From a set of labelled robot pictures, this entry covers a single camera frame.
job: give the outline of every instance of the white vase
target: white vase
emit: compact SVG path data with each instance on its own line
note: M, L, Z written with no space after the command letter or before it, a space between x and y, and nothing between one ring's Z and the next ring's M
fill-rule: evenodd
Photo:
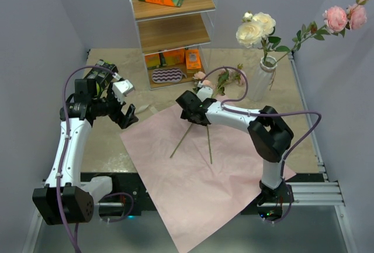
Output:
M262 57L259 62L259 67L257 67L249 82L247 97L253 101L259 101L264 97L265 92L267 91L268 86L275 75L275 68L278 66L275 64L273 67L267 67L262 63L263 60L264 58ZM267 56L266 61L275 63L276 59L274 57Z

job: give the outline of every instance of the cable clip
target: cable clip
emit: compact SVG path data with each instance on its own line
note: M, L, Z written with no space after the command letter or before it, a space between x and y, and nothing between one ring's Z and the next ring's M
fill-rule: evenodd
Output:
M113 74L113 78L116 79L117 81L119 81L120 79L122 79L122 77L118 73L114 73Z

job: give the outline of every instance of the flower stem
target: flower stem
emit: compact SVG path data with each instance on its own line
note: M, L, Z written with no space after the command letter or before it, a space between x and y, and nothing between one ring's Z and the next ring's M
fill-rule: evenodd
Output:
M310 39L310 38L312 38L319 30L322 30L323 28L325 28L326 27L326 25L324 25L324 26L322 26L321 28L319 28L315 33L313 33L313 34L310 34L309 36L307 36L304 40L301 40L301 42L300 42L300 44L302 44L302 43L304 43L307 39ZM283 59L284 58L284 56L286 56L287 54L289 54L291 51L293 51L293 50L295 50L295 48L297 47L297 45L298 44L296 44L292 49L290 49L289 51L287 51L280 59L278 59L275 63L274 63L274 65L275 64L277 64L278 63L278 61L279 60L281 60L281 59Z
M176 147L175 147L173 153L171 154L170 158L173 157L173 155L175 154L176 150L177 150L177 149L179 148L179 146L182 144L184 138L187 136L187 134L188 134L189 131L191 130L192 126L193 126L193 123L191 123L191 125L188 127L186 133L183 135L183 137L182 137L182 139L179 141L178 145L176 145Z
M266 57L268 56L268 51L266 49L266 40L262 39L261 40L261 44L262 44L262 49L264 51L264 60L263 60L263 63L265 63L266 62Z
M207 133L208 133L208 146L209 146L210 164L213 164L212 148L210 147L210 137L209 137L209 127L208 127L208 126L206 126L206 131L207 131Z

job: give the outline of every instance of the white vase with roses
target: white vase with roses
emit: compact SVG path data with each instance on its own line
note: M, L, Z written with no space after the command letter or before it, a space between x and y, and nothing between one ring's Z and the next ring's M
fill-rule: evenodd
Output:
M315 21L308 26L302 25L302 28L296 32L296 37L292 39L295 45L292 48L280 46L281 38L276 37L275 20L267 13L252 14L246 12L242 18L243 24L239 26L236 38L239 44L250 48L261 44L259 49L263 50L264 56L259 62L259 67L255 70L248 90L248 97L251 100L261 100L266 89L271 88L274 82L275 71L278 61L286 57L290 52L300 50L302 43L306 40L314 38L323 41L326 35L339 34L344 37L345 30L356 30L361 28L367 21L366 9L364 5L368 0L356 0L356 3L343 9L339 6L333 6L323 13L324 25L318 28ZM279 59L269 56L272 51L284 52Z

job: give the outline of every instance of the white rose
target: white rose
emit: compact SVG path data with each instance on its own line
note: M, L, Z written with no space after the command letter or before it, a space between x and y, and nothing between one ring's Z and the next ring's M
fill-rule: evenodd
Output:
M270 35L274 31L275 20L267 13L259 12L252 17L253 21L261 22L264 26L264 36Z
M246 12L246 13L244 14L244 16L243 16L243 19L244 19L245 21L251 21L252 17L253 17L253 14L251 14L250 12Z
M261 41L264 35L264 27L257 21L245 22L239 26L236 39L245 47L252 47Z

